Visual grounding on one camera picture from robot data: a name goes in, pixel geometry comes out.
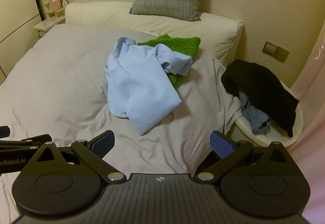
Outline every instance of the blue gripper pad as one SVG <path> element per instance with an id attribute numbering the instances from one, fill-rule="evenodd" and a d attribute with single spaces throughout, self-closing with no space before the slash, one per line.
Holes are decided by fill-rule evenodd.
<path id="1" fill-rule="evenodd" d="M 210 146 L 221 159 L 235 151 L 235 147 L 231 143 L 214 131 L 210 135 Z"/>
<path id="2" fill-rule="evenodd" d="M 10 128 L 8 126 L 0 126 L 0 138 L 7 138 L 10 135 Z"/>
<path id="3" fill-rule="evenodd" d="M 112 131 L 100 135 L 98 140 L 92 143 L 90 150 L 103 158 L 115 145 L 115 135 Z"/>

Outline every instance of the wrinkled fabric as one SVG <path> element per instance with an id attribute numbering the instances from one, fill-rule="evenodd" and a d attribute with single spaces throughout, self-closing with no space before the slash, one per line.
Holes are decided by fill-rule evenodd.
<path id="1" fill-rule="evenodd" d="M 112 130 L 115 145 L 103 160 L 127 178 L 132 173 L 194 176 L 212 151 L 211 132 L 227 134 L 241 116 L 239 99 L 228 94 L 220 80 L 225 67 L 199 50 L 177 89 L 182 104 L 138 136 L 129 119 L 114 116 L 107 103 L 103 66 L 121 36 L 139 42 L 154 38 L 111 26 L 60 24 L 39 39 L 0 86 L 0 126 L 11 130 L 6 140 L 48 133 L 61 147 Z M 0 176 L 1 224 L 19 216 L 11 193 L 18 174 Z"/>
<path id="2" fill-rule="evenodd" d="M 271 131 L 270 117 L 256 108 L 248 96 L 239 88 L 240 109 L 243 116 L 251 125 L 251 131 L 255 135 L 266 134 Z"/>
<path id="3" fill-rule="evenodd" d="M 199 45 L 201 43 L 201 39 L 199 37 L 192 37 L 192 38 L 172 38 L 168 34 L 161 35 L 156 39 L 149 40 L 147 42 L 138 43 L 138 45 L 149 45 L 149 46 L 156 46 L 157 44 L 164 44 L 167 45 L 170 50 L 174 52 L 179 52 L 185 55 L 189 55 L 192 59 L 195 59 Z M 182 75 L 179 74 L 170 74 L 168 78 L 173 85 L 174 88 L 179 88 L 183 82 Z"/>
<path id="4" fill-rule="evenodd" d="M 164 44 L 139 46 L 130 38 L 118 39 L 105 66 L 109 110 L 129 118 L 143 135 L 182 102 L 166 73 L 186 75 L 191 64 L 192 57 Z"/>
<path id="5" fill-rule="evenodd" d="M 298 100 L 269 69 L 237 59 L 227 66 L 221 81 L 226 91 L 236 97 L 239 97 L 240 87 L 254 106 L 269 115 L 292 138 Z"/>

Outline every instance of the bed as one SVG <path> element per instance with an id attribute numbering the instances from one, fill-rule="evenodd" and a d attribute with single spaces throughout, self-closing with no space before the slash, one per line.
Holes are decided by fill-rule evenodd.
<path id="1" fill-rule="evenodd" d="M 66 24 L 53 27 L 16 64 L 0 86 L 0 126 L 9 140 L 44 133 L 57 146 L 90 140 L 107 129 L 115 146 L 104 160 L 131 173 L 190 173 L 211 151 L 213 130 L 227 133 L 241 115 L 239 100 L 220 78 L 234 59 L 243 24 L 212 14 L 185 22 L 153 15 L 129 14 L 131 3 L 72 3 Z M 137 42 L 159 35 L 201 38 L 200 50 L 177 92 L 182 104 L 143 136 L 128 119 L 112 115 L 107 103 L 104 66 L 114 42 Z M 18 217 L 11 194 L 17 173 L 0 176 L 0 223 Z"/>

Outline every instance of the light blue shirt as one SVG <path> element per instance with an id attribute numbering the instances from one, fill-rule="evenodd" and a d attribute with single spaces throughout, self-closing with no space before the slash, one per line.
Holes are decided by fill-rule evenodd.
<path id="1" fill-rule="evenodd" d="M 166 73 L 186 75 L 191 64 L 192 57 L 164 44 L 140 46 L 126 37 L 118 39 L 105 66 L 109 110 L 129 118 L 139 135 L 144 134 L 182 102 Z"/>

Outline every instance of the laundry basket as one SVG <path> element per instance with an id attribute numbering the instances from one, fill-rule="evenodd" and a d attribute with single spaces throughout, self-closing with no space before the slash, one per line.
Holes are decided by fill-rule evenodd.
<path id="1" fill-rule="evenodd" d="M 290 92 L 293 95 L 291 90 L 284 83 L 281 82 L 281 84 L 288 92 Z M 236 120 L 236 125 L 251 140 L 253 144 L 257 143 L 260 146 L 267 147 L 271 142 L 279 141 L 283 144 L 284 147 L 288 148 L 289 146 L 293 145 L 301 135 L 301 132 L 303 130 L 303 113 L 301 111 L 300 104 L 298 103 L 296 108 L 295 124 L 292 129 L 292 132 L 294 134 L 292 138 L 288 137 L 287 133 L 282 128 L 280 128 L 277 125 L 277 123 L 274 122 L 272 119 L 271 119 L 271 131 L 266 135 L 262 135 L 262 134 L 254 135 L 251 131 L 251 126 L 249 122 L 244 116 L 241 116 L 239 119 Z"/>

